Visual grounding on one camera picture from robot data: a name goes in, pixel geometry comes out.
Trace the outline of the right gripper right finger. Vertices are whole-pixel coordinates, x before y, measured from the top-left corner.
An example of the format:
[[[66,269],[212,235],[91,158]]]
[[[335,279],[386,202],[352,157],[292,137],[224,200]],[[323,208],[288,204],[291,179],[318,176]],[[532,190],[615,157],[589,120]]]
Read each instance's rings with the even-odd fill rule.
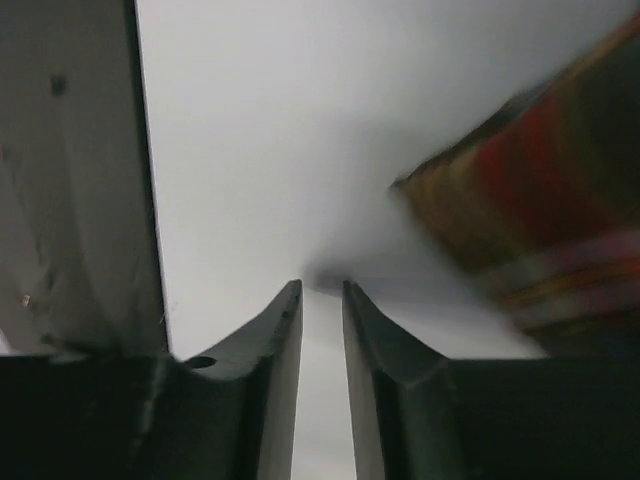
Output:
[[[450,359],[343,286],[361,479],[635,479],[635,360]]]

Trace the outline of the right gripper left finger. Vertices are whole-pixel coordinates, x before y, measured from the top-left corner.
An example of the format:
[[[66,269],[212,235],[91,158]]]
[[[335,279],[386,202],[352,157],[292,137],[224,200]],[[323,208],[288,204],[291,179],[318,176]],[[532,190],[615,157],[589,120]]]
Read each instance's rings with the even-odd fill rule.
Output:
[[[287,479],[302,284],[180,361],[59,353],[1,360],[5,479]]]

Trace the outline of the red plaid long sleeve shirt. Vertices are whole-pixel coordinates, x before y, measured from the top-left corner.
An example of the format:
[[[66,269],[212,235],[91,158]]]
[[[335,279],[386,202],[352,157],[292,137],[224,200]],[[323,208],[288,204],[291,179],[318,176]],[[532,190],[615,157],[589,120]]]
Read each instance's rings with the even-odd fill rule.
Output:
[[[637,357],[638,17],[393,187],[545,352]]]

